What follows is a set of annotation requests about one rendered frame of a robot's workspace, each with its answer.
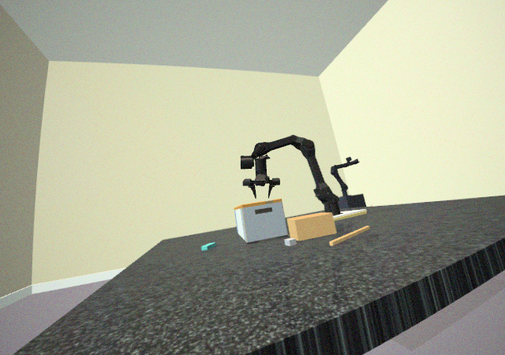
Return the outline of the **pale yellow thin stick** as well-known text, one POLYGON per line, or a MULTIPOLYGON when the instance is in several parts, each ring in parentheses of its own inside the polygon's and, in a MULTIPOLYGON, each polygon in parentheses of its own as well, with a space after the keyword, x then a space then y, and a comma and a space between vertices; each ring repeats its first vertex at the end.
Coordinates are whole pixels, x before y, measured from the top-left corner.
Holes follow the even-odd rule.
POLYGON ((336 244, 338 244, 338 243, 340 243, 342 241, 345 241, 345 240, 347 240, 347 239, 349 239, 349 238, 351 238, 351 237, 353 237, 353 236, 355 236, 357 234, 360 234, 362 232, 365 232, 366 230, 369 230, 370 229, 369 227, 370 226, 365 226, 363 228, 360 228, 359 230, 353 231, 352 233, 349 233, 349 234, 344 235, 342 237, 336 238, 336 239, 334 239, 332 241, 329 241, 329 244, 330 245, 336 245, 336 244))

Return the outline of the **small cyan block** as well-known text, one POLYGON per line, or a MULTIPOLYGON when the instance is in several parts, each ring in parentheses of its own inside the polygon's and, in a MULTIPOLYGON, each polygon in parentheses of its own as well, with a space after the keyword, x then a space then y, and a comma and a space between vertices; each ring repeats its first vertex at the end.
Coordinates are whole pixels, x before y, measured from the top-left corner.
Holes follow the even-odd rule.
POLYGON ((205 245, 205 246, 203 246, 203 247, 201 247, 201 248, 202 248, 202 251, 204 251, 204 250, 209 250, 209 249, 212 249, 212 248, 214 248, 214 247, 215 247, 215 242, 214 242, 214 243, 210 243, 210 244, 208 244, 208 245, 205 245))

